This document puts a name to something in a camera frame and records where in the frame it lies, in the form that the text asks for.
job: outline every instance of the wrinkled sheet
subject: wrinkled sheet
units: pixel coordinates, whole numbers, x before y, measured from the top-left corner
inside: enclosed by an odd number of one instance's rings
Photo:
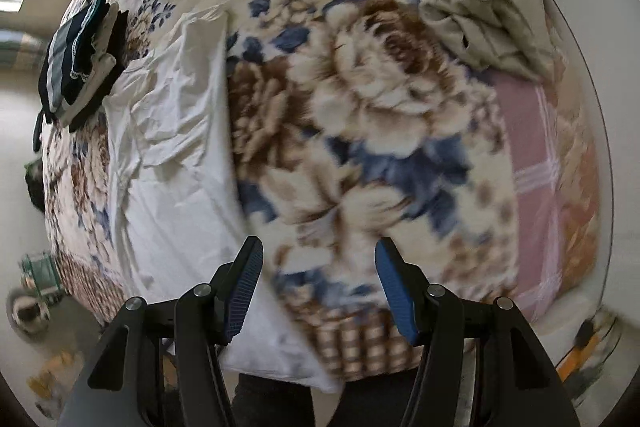
[[[421,0],[420,12],[465,64],[493,66],[535,82],[553,73],[542,0]]]

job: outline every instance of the blue gripper pad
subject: blue gripper pad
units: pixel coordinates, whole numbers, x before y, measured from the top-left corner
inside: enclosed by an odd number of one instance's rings
[[[243,263],[243,265],[240,266],[235,284],[231,288],[230,296],[226,302],[224,335],[229,342],[232,337],[240,333],[244,323],[251,298],[254,296],[255,285],[262,270],[262,258],[260,239],[248,237],[234,263]]]
[[[418,328],[415,325],[414,302],[402,281],[403,267],[404,261],[391,240],[380,239],[376,243],[378,277],[398,331],[413,346],[418,337]]]

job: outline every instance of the floral blanket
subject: floral blanket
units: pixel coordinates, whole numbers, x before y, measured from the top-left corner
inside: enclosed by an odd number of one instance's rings
[[[90,0],[73,0],[65,17]],[[404,258],[464,298],[517,299],[518,202],[491,81],[460,64],[419,0],[118,0],[127,60],[181,13],[225,4],[238,194],[265,271],[327,368],[414,367],[373,263]],[[126,297],[106,205],[106,120],[44,140],[46,224],[68,291],[109,320]]]

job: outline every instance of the black trousers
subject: black trousers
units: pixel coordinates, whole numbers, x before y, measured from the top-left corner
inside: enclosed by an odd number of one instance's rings
[[[329,427],[400,425],[417,370],[348,382]],[[311,389],[239,375],[232,410],[238,427],[314,427]]]

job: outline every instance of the green basket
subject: green basket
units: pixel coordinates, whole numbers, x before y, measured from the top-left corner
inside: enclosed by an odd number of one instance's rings
[[[20,261],[23,285],[40,298],[64,293],[53,256],[49,252],[25,255]]]

